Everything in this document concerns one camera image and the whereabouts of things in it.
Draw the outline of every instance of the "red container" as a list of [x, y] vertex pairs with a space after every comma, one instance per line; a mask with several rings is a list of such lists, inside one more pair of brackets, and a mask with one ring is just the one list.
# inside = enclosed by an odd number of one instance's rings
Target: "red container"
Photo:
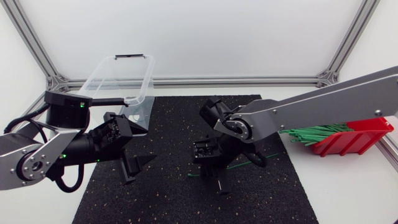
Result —
[[336, 133], [311, 145], [314, 153], [321, 157], [327, 154], [343, 156], [353, 152], [362, 155], [380, 138], [394, 130], [384, 118], [347, 122], [347, 126], [354, 131]]

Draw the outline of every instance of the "green sticks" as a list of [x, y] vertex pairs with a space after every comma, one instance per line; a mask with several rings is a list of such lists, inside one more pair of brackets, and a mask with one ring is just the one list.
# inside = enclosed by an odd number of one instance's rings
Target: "green sticks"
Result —
[[345, 132], [345, 131], [354, 131], [354, 130], [349, 128], [346, 123], [341, 123], [341, 124], [314, 126], [310, 128], [283, 130], [279, 132], [288, 133], [289, 135], [296, 137], [296, 139], [291, 140], [292, 142], [302, 142], [305, 143], [306, 146], [310, 146], [312, 144], [316, 144], [320, 141], [323, 141], [332, 134], [338, 132]]

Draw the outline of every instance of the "speckled black mat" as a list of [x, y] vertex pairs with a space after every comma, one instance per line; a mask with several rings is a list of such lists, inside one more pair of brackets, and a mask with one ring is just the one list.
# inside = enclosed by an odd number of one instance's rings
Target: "speckled black mat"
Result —
[[[230, 108], [260, 96], [224, 96]], [[149, 134], [134, 138], [131, 155], [157, 154], [131, 185], [122, 186], [113, 162], [97, 164], [74, 223], [318, 223], [278, 134], [265, 139], [266, 168], [228, 171], [232, 193], [218, 195], [192, 164], [192, 141], [211, 128], [198, 115], [205, 96], [157, 97]], [[240, 157], [234, 164], [246, 162]]]

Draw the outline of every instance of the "clear plastic bin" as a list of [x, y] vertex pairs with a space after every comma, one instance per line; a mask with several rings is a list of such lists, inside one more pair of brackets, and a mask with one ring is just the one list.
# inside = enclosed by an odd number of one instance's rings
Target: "clear plastic bin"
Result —
[[131, 121], [148, 129], [154, 103], [154, 64], [155, 60], [150, 55], [104, 58], [78, 94], [94, 99], [120, 97], [129, 106], [91, 107], [91, 119], [100, 124], [105, 112], [114, 112], [125, 114]]

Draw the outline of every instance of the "white wall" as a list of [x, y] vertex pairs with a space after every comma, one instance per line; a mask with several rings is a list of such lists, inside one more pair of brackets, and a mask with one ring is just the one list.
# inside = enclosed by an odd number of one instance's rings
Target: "white wall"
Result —
[[362, 0], [20, 0], [58, 71], [149, 54], [157, 77], [310, 76], [329, 66]]

